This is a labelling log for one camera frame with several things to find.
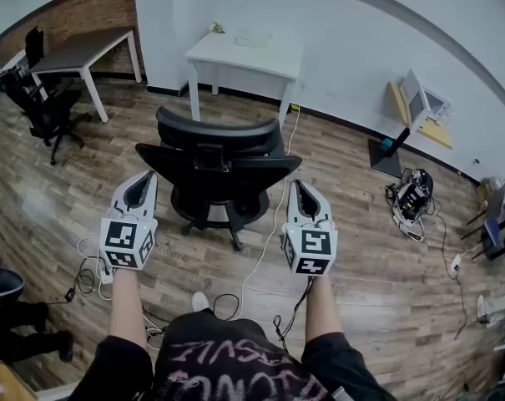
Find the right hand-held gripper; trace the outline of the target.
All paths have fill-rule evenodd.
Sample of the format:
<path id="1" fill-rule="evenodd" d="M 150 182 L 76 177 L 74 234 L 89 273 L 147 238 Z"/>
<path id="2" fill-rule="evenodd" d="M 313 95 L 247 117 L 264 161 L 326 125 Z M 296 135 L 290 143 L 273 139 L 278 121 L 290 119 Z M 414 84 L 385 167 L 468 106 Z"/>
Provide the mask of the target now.
<path id="1" fill-rule="evenodd" d="M 286 215 L 288 223 L 281 229 L 281 249 L 290 271 L 326 275 L 336 260 L 338 240 L 338 231 L 330 221 L 330 203 L 314 186 L 294 180 L 290 183 Z M 295 225 L 304 218 L 313 222 Z"/>

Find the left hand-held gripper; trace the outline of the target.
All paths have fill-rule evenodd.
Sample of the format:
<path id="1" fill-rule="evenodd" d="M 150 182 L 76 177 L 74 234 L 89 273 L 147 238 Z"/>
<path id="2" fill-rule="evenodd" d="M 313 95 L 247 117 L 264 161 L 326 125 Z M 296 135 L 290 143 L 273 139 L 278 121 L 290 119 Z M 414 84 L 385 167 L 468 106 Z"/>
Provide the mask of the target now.
<path id="1" fill-rule="evenodd" d="M 154 171 L 133 175 L 114 191 L 101 220 L 99 250 L 113 268 L 141 271 L 155 246 L 154 218 L 158 177 Z"/>

